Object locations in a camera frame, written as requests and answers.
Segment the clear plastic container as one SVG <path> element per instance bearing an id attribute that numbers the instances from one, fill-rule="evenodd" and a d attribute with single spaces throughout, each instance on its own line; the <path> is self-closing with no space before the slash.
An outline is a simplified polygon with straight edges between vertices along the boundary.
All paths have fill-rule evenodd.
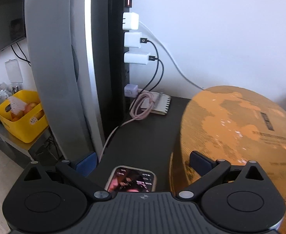
<path id="1" fill-rule="evenodd" d="M 17 59 L 8 60 L 5 62 L 6 73 L 10 83 L 13 85 L 23 84 L 23 77 Z"/>

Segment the lower white charger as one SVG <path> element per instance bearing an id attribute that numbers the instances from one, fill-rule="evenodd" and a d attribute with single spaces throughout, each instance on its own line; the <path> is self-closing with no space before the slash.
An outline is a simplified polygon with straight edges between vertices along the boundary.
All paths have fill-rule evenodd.
<path id="1" fill-rule="evenodd" d="M 157 59 L 156 56 L 152 56 L 150 53 L 126 52 L 124 54 L 124 63 L 147 65 L 149 61 L 156 61 Z"/>

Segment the silver curved monitor back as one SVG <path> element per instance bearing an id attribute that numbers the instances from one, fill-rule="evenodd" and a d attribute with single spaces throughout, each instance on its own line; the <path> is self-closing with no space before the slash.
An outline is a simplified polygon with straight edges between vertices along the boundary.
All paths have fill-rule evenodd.
<path id="1" fill-rule="evenodd" d="M 66 159 L 103 154 L 95 78 L 92 0 L 26 0 L 32 74 L 50 129 Z"/>

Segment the gold round box lid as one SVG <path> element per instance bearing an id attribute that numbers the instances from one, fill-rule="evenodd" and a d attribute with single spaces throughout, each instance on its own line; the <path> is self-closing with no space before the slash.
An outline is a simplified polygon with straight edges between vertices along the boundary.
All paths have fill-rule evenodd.
<path id="1" fill-rule="evenodd" d="M 191 152 L 198 151 L 233 165 L 257 161 L 286 204 L 286 111 L 270 99 L 232 86 L 201 91 L 183 113 L 178 142 L 169 168 L 173 193 L 199 178 L 189 165 Z M 286 233 L 286 214 L 280 232 Z"/>

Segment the white charger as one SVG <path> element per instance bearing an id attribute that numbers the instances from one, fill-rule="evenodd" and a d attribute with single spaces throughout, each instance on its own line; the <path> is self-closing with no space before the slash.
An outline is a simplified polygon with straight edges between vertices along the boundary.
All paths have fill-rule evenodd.
<path id="1" fill-rule="evenodd" d="M 157 59 L 156 56 L 152 56 L 150 53 L 126 52 L 124 54 L 124 63 L 147 65 L 149 61 L 156 61 Z"/>
<path id="2" fill-rule="evenodd" d="M 125 32 L 124 47 L 126 48 L 141 48 L 142 44 L 148 42 L 148 39 L 142 37 L 141 32 Z"/>
<path id="3" fill-rule="evenodd" d="M 137 30 L 139 28 L 139 14 L 135 12 L 124 12 L 122 18 L 122 29 L 124 31 Z"/>

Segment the purple small charger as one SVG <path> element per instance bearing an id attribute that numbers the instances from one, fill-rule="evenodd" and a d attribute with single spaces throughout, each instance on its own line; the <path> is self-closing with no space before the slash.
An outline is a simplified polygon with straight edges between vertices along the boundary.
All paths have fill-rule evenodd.
<path id="1" fill-rule="evenodd" d="M 124 86 L 124 96 L 126 98 L 136 99 L 140 93 L 138 85 L 127 84 Z"/>

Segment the smartphone with lit screen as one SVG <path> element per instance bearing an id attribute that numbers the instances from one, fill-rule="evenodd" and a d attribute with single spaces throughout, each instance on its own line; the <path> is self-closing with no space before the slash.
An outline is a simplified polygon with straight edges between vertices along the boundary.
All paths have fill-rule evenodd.
<path id="1" fill-rule="evenodd" d="M 110 192 L 154 192 L 157 177 L 149 170 L 120 165 L 113 169 L 105 185 Z"/>

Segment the black power strip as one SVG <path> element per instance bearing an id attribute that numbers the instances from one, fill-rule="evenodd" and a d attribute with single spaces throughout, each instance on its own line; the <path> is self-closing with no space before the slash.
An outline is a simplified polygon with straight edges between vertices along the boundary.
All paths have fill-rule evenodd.
<path id="1" fill-rule="evenodd" d="M 129 64 L 124 63 L 124 53 L 129 49 L 124 47 L 122 29 L 123 14 L 129 12 L 132 0 L 108 0 L 109 27 L 109 58 L 112 89 L 110 106 L 110 122 L 112 128 L 123 123 L 129 109 L 129 101 L 124 96 L 124 87 L 129 83 Z"/>

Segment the top white charger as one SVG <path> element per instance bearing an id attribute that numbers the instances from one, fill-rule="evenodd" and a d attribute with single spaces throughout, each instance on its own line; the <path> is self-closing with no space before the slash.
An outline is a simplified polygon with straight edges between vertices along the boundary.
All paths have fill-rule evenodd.
<path id="1" fill-rule="evenodd" d="M 122 18 L 122 29 L 124 31 L 137 30 L 139 28 L 139 14 L 135 12 L 124 12 Z"/>

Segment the small spiral notebook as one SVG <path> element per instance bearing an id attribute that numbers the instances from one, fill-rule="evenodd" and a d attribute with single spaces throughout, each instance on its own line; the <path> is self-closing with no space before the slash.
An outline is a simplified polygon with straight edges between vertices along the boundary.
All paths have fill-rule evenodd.
<path id="1" fill-rule="evenodd" d="M 166 115 L 170 107 L 171 96 L 163 92 L 149 92 L 149 94 L 153 95 L 152 99 L 154 101 L 151 113 Z"/>

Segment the middle white charger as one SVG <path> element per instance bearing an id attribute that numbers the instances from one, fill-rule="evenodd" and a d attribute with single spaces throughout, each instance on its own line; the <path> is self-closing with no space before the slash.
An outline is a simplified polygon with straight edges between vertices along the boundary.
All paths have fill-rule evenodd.
<path id="1" fill-rule="evenodd" d="M 142 37 L 141 32 L 125 32 L 124 47 L 126 48 L 141 48 L 142 44 L 148 42 L 148 39 Z"/>

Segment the yellow plastic basket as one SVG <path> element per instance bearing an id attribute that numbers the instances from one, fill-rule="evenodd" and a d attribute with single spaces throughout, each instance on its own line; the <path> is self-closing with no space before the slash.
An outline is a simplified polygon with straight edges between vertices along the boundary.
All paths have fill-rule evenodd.
<path id="1" fill-rule="evenodd" d="M 32 142 L 41 132 L 48 128 L 48 122 L 43 111 L 39 95 L 36 91 L 20 90 L 13 95 L 25 104 L 36 103 L 37 105 L 25 113 L 18 120 L 13 120 L 12 110 L 5 109 L 11 103 L 9 99 L 0 104 L 0 121 L 13 136 L 24 143 Z"/>

